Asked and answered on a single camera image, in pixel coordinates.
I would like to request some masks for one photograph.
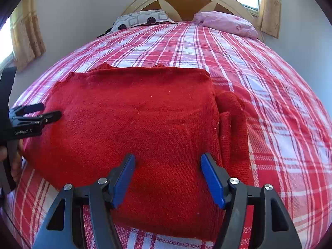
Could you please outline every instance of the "pillow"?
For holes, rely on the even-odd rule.
[[[238,16],[211,11],[194,14],[193,22],[218,31],[257,39],[258,33],[253,25]]]
[[[154,25],[156,23],[165,22],[174,23],[174,21],[172,21],[163,10],[139,11],[122,15],[117,18],[110,33],[139,25]]]

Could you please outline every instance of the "plaid blanket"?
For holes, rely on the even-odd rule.
[[[299,74],[260,41],[191,23],[135,27],[96,39],[61,59],[16,105],[44,102],[56,81],[107,62],[114,67],[156,64],[208,71],[215,85],[245,103],[255,186],[270,183],[283,200],[303,248],[313,248],[332,222],[332,123]],[[1,211],[23,248],[30,248],[57,191],[27,162]],[[96,248],[88,209],[89,248]],[[117,226],[124,248],[211,248],[212,242],[167,237]],[[241,248],[248,247],[250,227]]]

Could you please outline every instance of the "blue gripper pad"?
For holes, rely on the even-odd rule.
[[[223,197],[223,188],[219,181],[212,165],[210,164],[207,156],[203,154],[200,158],[200,166],[203,171],[204,178],[208,184],[213,201],[223,209],[225,207],[225,200]]]
[[[116,209],[124,199],[124,195],[127,191],[128,185],[132,179],[132,174],[135,169],[135,156],[130,155],[127,159],[127,163],[124,166],[122,173],[120,174],[117,183],[114,186],[114,196],[112,205]]]

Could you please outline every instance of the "human hand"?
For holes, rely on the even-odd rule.
[[[19,147],[16,153],[16,156],[12,163],[12,170],[10,174],[13,177],[13,180],[17,182],[22,173],[22,151],[23,151],[23,140],[20,139]],[[0,147],[0,162],[7,158],[7,149],[6,147]]]

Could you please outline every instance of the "white wall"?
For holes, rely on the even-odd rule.
[[[10,99],[45,70],[112,26],[133,0],[35,0],[46,52],[17,74]],[[314,0],[282,0],[279,39],[266,36],[274,49],[312,87],[332,114],[332,26]]]
[[[46,52],[16,74],[10,106],[54,63],[103,34],[134,0],[35,0]]]
[[[306,80],[332,116],[332,25],[315,0],[282,0],[279,39],[265,43]]]

